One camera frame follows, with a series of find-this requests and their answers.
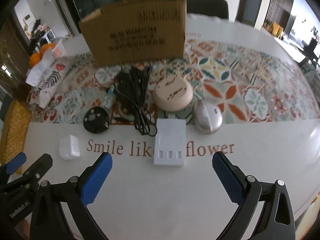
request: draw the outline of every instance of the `cardboard box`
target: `cardboard box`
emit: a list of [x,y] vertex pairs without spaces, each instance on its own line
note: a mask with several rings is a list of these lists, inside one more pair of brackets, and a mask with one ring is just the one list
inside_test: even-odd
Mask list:
[[79,23],[99,67],[183,57],[186,0],[123,0]]

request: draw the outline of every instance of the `gray door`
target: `gray door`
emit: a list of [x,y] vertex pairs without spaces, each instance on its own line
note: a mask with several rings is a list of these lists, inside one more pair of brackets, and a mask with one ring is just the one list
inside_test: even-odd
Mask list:
[[242,22],[254,26],[258,17],[261,0],[246,0]]

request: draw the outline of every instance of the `silver screw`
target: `silver screw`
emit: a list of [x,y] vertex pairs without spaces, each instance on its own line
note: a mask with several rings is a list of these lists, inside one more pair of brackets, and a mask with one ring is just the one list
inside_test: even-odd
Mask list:
[[72,176],[72,177],[70,178],[70,182],[71,182],[71,183],[75,183],[77,180],[78,180],[78,177],[77,177],[77,176]]
[[255,182],[255,181],[256,181],[256,178],[255,178],[254,176],[251,176],[251,175],[249,175],[249,176],[247,177],[247,179],[248,179],[248,181],[250,181],[250,182]]
[[278,184],[279,184],[280,186],[283,186],[283,185],[284,185],[284,181],[283,181],[282,179],[278,179],[277,182],[278,182]]
[[48,185],[48,181],[47,180],[44,180],[40,183],[41,187],[45,187]]

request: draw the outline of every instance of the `blue gripper pad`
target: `blue gripper pad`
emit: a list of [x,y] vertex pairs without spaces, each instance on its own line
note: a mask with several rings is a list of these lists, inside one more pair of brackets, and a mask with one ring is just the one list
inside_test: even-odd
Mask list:
[[84,182],[81,189],[81,202],[84,206],[91,204],[96,199],[104,181],[112,169],[112,157],[109,153],[105,154],[91,166],[93,171]]
[[215,153],[212,157],[212,167],[220,179],[230,200],[233,203],[242,205],[244,203],[243,187],[236,178],[234,172],[218,153]]
[[27,157],[24,153],[19,153],[17,156],[15,156],[11,161],[9,161],[5,167],[5,172],[8,174],[8,175],[12,175],[16,172],[16,170],[18,168],[20,168],[23,163],[25,163],[27,160]]

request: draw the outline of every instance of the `door frame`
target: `door frame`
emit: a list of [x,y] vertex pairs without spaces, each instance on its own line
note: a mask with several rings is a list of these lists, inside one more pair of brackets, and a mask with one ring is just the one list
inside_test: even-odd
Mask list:
[[[237,16],[236,16],[236,20],[239,21],[239,22],[243,22],[242,21],[242,17],[243,17],[243,13],[244,13],[244,9],[245,9],[245,3],[246,3],[247,0],[239,0],[239,6],[238,6],[238,11],[237,11]],[[248,25],[251,25],[251,26],[255,26],[256,22],[257,22],[257,18],[258,18],[258,15],[259,15],[259,11],[260,11],[260,6],[261,6],[261,2],[262,0],[259,1],[259,5],[258,5],[258,11],[257,11],[257,15],[254,19],[254,23],[251,23],[249,21],[245,21],[243,23],[246,23]]]

